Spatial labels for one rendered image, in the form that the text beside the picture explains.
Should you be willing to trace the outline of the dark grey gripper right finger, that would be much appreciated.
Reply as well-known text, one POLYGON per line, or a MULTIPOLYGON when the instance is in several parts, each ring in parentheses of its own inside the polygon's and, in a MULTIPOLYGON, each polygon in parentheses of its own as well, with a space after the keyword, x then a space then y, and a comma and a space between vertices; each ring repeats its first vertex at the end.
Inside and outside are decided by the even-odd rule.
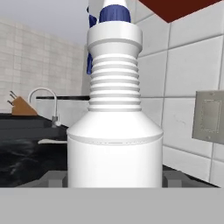
POLYGON ((196 180, 188 178, 181 171, 164 171, 163 172, 163 187, 206 187, 207 185, 196 180))

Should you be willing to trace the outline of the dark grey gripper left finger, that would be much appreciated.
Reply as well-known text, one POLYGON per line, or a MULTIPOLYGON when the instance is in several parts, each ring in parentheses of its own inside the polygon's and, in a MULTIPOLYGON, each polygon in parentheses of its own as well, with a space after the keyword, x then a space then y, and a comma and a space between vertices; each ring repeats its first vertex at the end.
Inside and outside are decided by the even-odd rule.
POLYGON ((67 171, 48 171, 40 179, 23 184, 21 187, 67 187, 67 171))

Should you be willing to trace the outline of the white spray bottle blue nozzle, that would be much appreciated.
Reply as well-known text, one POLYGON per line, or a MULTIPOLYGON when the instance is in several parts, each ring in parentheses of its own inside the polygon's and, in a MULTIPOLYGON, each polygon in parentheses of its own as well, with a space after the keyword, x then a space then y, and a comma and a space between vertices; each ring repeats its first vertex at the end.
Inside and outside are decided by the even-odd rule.
POLYGON ((87 32, 87 113, 67 133, 67 181, 74 188, 162 185, 163 131, 142 111, 137 67, 143 33, 125 0, 104 0, 87 32))

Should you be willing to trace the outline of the white dish brush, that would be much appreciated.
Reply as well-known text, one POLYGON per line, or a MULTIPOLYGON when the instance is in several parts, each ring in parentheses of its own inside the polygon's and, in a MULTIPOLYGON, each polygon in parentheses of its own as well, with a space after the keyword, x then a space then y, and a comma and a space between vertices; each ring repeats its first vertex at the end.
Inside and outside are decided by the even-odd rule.
POLYGON ((67 144, 67 141, 53 140, 53 139, 42 139, 38 141, 38 144, 67 144))

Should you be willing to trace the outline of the black sink basin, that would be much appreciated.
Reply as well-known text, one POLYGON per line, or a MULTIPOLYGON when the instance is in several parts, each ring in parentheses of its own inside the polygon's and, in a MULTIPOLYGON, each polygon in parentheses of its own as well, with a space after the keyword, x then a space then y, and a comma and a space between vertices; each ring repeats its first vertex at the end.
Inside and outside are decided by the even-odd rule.
POLYGON ((18 139, 67 139, 67 127, 54 128, 53 123, 42 116, 16 116, 0 114, 0 141, 18 139))

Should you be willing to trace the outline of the silver curved sink tap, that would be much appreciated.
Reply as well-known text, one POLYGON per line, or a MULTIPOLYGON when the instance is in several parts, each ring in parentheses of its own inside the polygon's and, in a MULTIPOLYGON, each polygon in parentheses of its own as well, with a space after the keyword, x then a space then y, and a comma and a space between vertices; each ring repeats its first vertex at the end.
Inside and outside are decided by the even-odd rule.
POLYGON ((58 101, 57 101, 57 95, 48 87, 36 87, 34 88, 29 94, 28 94, 28 104, 32 105, 32 96, 34 93, 38 92, 39 90, 45 90, 52 94, 54 99, 54 105, 53 105, 53 114, 52 114, 52 127, 57 128, 61 125, 58 117, 58 101))

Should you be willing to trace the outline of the wooden knife block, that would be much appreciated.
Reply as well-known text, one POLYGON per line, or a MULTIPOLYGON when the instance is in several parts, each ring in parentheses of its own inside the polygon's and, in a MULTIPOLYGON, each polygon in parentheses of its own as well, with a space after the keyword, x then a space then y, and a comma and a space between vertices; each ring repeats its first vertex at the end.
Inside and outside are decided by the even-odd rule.
POLYGON ((13 116, 37 116, 37 111, 21 96, 17 96, 13 91, 10 91, 11 114, 13 116))

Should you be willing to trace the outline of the grey wall outlet plate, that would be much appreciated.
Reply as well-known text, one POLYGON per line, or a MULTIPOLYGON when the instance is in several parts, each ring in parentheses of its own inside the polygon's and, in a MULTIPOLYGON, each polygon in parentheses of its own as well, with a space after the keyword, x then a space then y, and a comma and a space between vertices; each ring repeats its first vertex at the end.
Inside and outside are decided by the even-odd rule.
POLYGON ((196 92, 192 138, 224 145, 224 90, 196 92))

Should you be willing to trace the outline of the dark red wall cabinet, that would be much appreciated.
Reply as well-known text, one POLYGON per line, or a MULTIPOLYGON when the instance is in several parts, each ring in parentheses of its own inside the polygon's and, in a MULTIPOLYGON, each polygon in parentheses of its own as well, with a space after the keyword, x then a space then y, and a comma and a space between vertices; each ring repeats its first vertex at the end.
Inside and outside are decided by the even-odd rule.
POLYGON ((221 0, 139 0, 144 6, 170 23, 221 0))

